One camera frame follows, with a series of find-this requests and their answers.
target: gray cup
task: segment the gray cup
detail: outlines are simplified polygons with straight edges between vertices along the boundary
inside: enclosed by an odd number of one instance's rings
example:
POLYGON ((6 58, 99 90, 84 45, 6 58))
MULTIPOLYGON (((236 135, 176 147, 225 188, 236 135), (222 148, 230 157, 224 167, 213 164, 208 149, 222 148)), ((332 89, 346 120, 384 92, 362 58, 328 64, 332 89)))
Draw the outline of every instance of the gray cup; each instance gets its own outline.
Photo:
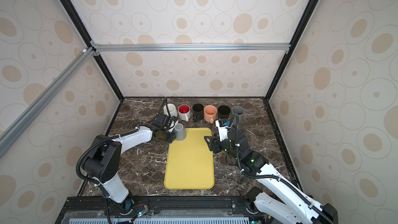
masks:
MULTIPOLYGON (((243 109, 243 107, 240 107, 240 106, 234 106, 234 107, 232 107, 232 115, 234 115, 235 113, 238 114, 238 116, 239 116, 239 124, 241 124, 242 123, 243 114, 245 113, 245 109, 243 109)), ((234 118, 232 123, 236 124, 236 118, 234 118)))
POLYGON ((176 127, 174 127, 174 131, 176 132, 176 140, 182 141, 187 137, 187 132, 185 131, 185 127, 178 123, 176 127))

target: marble table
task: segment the marble table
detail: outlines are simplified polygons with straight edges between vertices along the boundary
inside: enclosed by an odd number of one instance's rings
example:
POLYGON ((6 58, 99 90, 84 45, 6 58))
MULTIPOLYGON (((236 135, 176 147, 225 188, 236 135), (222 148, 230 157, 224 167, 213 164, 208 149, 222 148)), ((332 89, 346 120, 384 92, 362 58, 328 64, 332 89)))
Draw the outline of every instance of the marble table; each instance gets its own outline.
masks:
MULTIPOLYGON (((137 125, 150 120, 158 111, 162 98, 126 98, 113 122, 110 135, 121 134, 132 130, 137 125)), ((261 153, 275 168, 287 179, 289 174, 279 150, 270 120, 262 99, 257 98, 169 98, 169 103, 176 107, 195 103, 203 105, 227 105, 229 107, 241 106, 245 109, 241 128, 245 129, 252 150, 261 153)), ((216 126, 205 120, 183 122, 187 128, 208 127, 212 132, 216 126)), ((226 162, 226 153, 220 152, 214 155, 215 184, 211 189, 196 190, 168 190, 164 187, 164 174, 166 171, 167 152, 169 144, 164 141, 152 140, 140 144, 124 152, 119 165, 119 176, 128 190, 136 196, 232 196, 241 192, 246 194, 256 186, 270 194, 270 191, 258 183, 242 176, 237 167, 226 162)), ((101 195, 99 188, 92 183, 87 183, 82 191, 82 196, 101 195)))

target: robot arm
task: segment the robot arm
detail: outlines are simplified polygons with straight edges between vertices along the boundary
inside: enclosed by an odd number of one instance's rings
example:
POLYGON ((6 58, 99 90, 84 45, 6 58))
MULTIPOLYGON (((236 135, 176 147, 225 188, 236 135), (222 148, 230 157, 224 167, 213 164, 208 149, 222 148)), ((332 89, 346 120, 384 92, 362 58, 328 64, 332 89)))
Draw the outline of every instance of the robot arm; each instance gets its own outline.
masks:
POLYGON ((269 188, 282 201, 270 197, 257 188, 256 193, 249 194, 251 195, 249 200, 255 206, 255 208, 249 207, 251 208, 248 208, 249 211, 258 210, 269 214, 284 224, 330 224, 324 216, 338 224, 336 209, 330 204, 322 206, 320 202, 307 196, 283 177, 265 157, 252 151, 247 137, 243 134, 244 130, 238 130, 236 136, 236 129, 232 128, 226 119, 216 121, 216 126, 219 136, 205 137, 210 151, 213 153, 225 151, 236 161, 236 149, 238 149, 240 165, 245 174, 269 188), (271 175, 273 178, 256 178, 261 175, 271 175), (321 209, 324 216, 316 212, 315 208, 321 209))
MULTIPOLYGON (((148 142, 153 137, 171 143, 175 139, 174 126, 178 123, 176 117, 169 117, 158 113, 153 122, 136 127, 131 134, 112 139, 112 142, 103 144, 91 150, 83 159, 81 168, 86 171, 99 184, 102 196, 112 200, 122 214, 128 214, 132 210, 131 193, 123 185, 117 170, 119 169, 120 155, 134 146, 148 142)), ((98 135, 92 146, 107 138, 98 135)))

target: black mug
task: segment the black mug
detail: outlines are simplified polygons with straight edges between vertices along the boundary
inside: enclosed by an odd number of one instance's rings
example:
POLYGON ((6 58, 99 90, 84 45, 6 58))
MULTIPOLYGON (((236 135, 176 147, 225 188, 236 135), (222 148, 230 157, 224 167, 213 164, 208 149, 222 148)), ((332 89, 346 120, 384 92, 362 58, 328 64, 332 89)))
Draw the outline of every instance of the black mug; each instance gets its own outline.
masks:
POLYGON ((203 105, 202 104, 195 104, 192 106, 192 115, 193 115, 193 121, 201 121, 203 119, 203 105))
POLYGON ((231 114, 231 108, 229 106, 219 106, 217 110, 218 119, 229 118, 231 114))

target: wall panel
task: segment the wall panel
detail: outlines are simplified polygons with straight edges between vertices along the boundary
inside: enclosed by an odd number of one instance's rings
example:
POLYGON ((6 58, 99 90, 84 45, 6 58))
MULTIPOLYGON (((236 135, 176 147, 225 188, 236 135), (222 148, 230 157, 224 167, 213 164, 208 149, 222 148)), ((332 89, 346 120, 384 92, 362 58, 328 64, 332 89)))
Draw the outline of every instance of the wall panel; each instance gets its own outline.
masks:
POLYGON ((81 180, 75 165, 119 101, 90 58, 0 159, 0 222, 52 224, 81 180))
POLYGON ((57 0, 0 0, 0 134, 80 54, 57 0))
POLYGON ((270 104, 305 191, 339 223, 398 217, 397 0, 322 0, 270 104))
POLYGON ((99 44, 290 42, 308 0, 74 0, 99 44))
POLYGON ((123 95, 264 96, 284 50, 103 52, 123 95))

